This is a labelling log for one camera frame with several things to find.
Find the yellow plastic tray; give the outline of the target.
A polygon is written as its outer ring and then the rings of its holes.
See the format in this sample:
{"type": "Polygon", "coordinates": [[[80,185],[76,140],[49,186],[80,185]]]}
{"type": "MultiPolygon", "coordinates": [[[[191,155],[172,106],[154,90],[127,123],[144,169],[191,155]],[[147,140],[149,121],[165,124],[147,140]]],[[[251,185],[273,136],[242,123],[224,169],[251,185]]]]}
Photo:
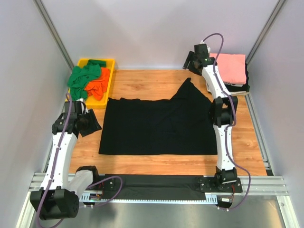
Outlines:
{"type": "MultiPolygon", "coordinates": [[[[90,59],[91,58],[81,58],[81,59],[79,59],[78,64],[76,66],[83,67],[87,64],[88,60],[90,60],[90,59]]],[[[109,78],[109,84],[108,84],[107,92],[104,93],[104,97],[102,98],[102,100],[98,101],[94,97],[90,96],[85,100],[85,104],[88,108],[103,109],[107,105],[109,94],[110,94],[111,81],[113,79],[113,74],[114,74],[115,60],[111,59],[111,58],[94,59],[94,60],[106,61],[107,68],[110,69],[110,71],[111,71],[110,78],[109,78]]]]}

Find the black t shirt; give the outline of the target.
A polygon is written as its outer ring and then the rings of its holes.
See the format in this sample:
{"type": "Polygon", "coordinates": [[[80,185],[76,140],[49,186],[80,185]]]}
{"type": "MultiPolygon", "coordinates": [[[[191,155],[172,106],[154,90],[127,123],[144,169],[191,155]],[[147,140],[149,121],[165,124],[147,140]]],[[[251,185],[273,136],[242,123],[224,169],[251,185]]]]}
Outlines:
{"type": "Polygon", "coordinates": [[[216,155],[211,101],[187,78],[169,100],[109,99],[99,146],[105,155],[216,155]]]}

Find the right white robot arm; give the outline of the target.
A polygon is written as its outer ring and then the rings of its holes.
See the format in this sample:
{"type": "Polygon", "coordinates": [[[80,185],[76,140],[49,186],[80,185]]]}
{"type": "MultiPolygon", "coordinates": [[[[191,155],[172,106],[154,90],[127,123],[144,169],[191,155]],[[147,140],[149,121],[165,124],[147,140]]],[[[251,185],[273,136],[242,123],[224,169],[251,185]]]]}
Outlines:
{"type": "Polygon", "coordinates": [[[236,166],[232,155],[232,127],[235,123],[238,99],[233,98],[220,77],[215,58],[210,57],[205,43],[194,45],[183,65],[183,69],[203,76],[209,86],[213,101],[209,116],[216,135],[218,161],[214,186],[224,192],[237,181],[236,166]]]}

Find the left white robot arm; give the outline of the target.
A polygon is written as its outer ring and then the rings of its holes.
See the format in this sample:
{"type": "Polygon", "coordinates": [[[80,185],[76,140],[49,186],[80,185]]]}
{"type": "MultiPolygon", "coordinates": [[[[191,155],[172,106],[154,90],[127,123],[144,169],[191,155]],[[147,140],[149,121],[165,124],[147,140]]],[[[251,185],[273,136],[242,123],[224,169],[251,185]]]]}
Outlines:
{"type": "Polygon", "coordinates": [[[101,129],[93,109],[86,107],[84,99],[65,102],[63,113],[52,124],[52,152],[46,175],[39,189],[30,195],[30,203],[40,220],[74,218],[86,188],[96,190],[99,187],[95,166],[79,167],[72,181],[68,180],[68,175],[78,137],[101,129]]]}

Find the stack of folded shirts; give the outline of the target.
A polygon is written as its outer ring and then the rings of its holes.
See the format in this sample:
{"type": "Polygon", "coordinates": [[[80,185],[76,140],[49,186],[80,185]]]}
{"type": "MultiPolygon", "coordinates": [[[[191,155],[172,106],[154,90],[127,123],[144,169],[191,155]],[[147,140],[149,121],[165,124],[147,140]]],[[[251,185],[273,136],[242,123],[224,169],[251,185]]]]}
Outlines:
{"type": "Polygon", "coordinates": [[[208,65],[202,70],[202,76],[206,81],[207,91],[211,93],[213,98],[227,97],[228,95],[246,95],[249,93],[250,86],[247,82],[241,86],[235,86],[229,83],[224,83],[219,73],[218,66],[208,65]]]}

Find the pink folded t shirt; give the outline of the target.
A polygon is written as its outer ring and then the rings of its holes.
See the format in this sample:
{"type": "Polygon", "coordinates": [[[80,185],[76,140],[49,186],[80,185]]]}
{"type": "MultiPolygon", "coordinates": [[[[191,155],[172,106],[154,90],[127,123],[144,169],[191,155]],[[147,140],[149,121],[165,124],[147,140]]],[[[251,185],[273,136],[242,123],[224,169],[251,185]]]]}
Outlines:
{"type": "Polygon", "coordinates": [[[219,54],[217,65],[223,82],[240,85],[246,83],[245,59],[243,54],[219,54]]]}

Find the orange t shirt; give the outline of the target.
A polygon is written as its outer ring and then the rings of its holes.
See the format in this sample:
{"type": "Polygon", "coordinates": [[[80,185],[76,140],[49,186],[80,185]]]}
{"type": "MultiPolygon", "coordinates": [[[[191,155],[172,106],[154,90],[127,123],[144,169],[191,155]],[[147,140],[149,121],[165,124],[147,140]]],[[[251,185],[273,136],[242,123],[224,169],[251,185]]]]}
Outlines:
{"type": "Polygon", "coordinates": [[[85,91],[87,92],[88,96],[92,96],[98,101],[102,100],[104,93],[107,92],[110,73],[110,69],[105,67],[101,68],[100,77],[90,81],[85,87],[85,91]]]}

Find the green t shirt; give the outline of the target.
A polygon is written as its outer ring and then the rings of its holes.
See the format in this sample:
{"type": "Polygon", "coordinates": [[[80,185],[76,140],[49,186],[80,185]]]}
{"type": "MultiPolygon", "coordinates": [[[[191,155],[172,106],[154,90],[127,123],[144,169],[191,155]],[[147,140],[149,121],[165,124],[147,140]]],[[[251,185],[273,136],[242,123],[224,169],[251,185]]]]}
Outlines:
{"type": "Polygon", "coordinates": [[[102,67],[107,68],[106,61],[90,59],[85,66],[73,68],[67,83],[73,100],[80,98],[86,100],[89,97],[85,87],[90,81],[100,77],[102,67]]]}

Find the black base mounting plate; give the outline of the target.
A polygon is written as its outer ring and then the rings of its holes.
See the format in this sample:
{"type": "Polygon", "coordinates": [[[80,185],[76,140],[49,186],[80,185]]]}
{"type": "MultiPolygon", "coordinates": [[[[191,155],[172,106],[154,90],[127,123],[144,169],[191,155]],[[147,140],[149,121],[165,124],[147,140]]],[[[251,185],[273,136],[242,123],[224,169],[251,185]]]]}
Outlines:
{"type": "Polygon", "coordinates": [[[243,191],[240,180],[220,185],[214,177],[191,175],[120,175],[123,185],[115,199],[120,200],[204,200],[206,193],[243,191]]]}

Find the aluminium frame rail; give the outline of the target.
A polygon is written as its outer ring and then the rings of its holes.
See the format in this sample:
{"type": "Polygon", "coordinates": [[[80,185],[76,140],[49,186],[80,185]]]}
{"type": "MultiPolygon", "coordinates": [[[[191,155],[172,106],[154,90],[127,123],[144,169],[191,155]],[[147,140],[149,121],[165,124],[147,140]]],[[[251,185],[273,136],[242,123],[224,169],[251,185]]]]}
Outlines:
{"type": "MultiPolygon", "coordinates": [[[[163,204],[217,204],[221,198],[229,200],[231,196],[287,196],[288,190],[284,179],[279,176],[241,176],[239,178],[243,191],[241,193],[206,193],[204,200],[129,200],[113,199],[115,203],[163,203],[163,204]]],[[[121,188],[118,180],[111,179],[104,185],[98,185],[84,191],[80,197],[80,202],[102,203],[111,198],[114,194],[119,194],[121,188]]]]}

